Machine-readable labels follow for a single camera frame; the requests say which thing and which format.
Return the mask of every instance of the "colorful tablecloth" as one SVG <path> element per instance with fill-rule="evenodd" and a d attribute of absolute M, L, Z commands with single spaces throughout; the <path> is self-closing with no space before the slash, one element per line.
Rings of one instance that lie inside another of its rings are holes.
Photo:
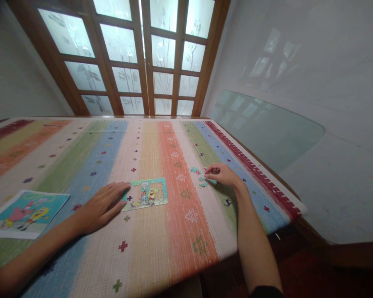
<path fill-rule="evenodd" d="M 164 179 L 167 191 L 167 204 L 122 211 L 101 230 L 68 245 L 24 296 L 147 296 L 234 254 L 234 193 L 202 178 L 203 167 L 211 163 L 226 163 L 243 179 L 267 233 L 306 212 L 212 120 L 15 118 L 1 123 L 0 207 L 21 189 L 71 195 L 45 232 L 110 182 Z M 128 197 L 130 206 L 142 202 L 146 193 L 141 192 Z M 0 266 L 30 244 L 0 238 Z"/>

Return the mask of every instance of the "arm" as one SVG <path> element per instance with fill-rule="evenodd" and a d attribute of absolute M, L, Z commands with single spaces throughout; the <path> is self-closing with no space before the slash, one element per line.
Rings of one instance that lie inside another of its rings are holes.
<path fill-rule="evenodd" d="M 238 204 L 237 246 L 249 293 L 257 286 L 274 286 L 282 291 L 274 254 L 246 184 L 223 163 L 212 164 L 206 170 L 205 178 L 217 180 L 235 190 Z"/>
<path fill-rule="evenodd" d="M 65 244 L 78 236 L 98 230 L 117 215 L 126 202 L 119 201 L 113 208 L 108 208 L 129 187 L 130 184 L 124 182 L 104 186 L 75 214 L 53 227 L 2 267 L 0 297 L 15 296 Z"/>

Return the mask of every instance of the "hand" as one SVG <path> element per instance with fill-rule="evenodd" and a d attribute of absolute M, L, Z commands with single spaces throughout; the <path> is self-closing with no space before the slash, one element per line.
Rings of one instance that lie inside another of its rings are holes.
<path fill-rule="evenodd" d="M 83 207 L 68 218 L 77 235 L 92 233 L 115 217 L 127 204 L 111 204 L 130 187 L 129 182 L 111 183 L 102 187 Z"/>
<path fill-rule="evenodd" d="M 232 186 L 233 188 L 242 181 L 225 163 L 213 163 L 206 170 L 204 177 L 211 180 L 217 180 L 218 182 Z"/>

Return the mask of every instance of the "wooden floor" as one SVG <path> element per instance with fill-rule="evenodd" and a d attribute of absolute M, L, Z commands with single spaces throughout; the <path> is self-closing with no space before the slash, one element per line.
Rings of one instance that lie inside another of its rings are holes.
<path fill-rule="evenodd" d="M 310 244 L 289 226 L 269 239 L 278 262 L 285 297 L 373 297 L 373 271 L 335 269 L 319 258 Z M 205 298 L 247 297 L 237 255 L 201 275 Z"/>

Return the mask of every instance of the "glass door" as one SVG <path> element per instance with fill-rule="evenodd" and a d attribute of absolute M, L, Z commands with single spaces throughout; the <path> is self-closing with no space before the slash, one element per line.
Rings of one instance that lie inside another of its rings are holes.
<path fill-rule="evenodd" d="M 229 3 L 8 0 L 76 115 L 199 115 Z"/>
<path fill-rule="evenodd" d="M 141 4 L 150 113 L 196 115 L 222 1 Z"/>

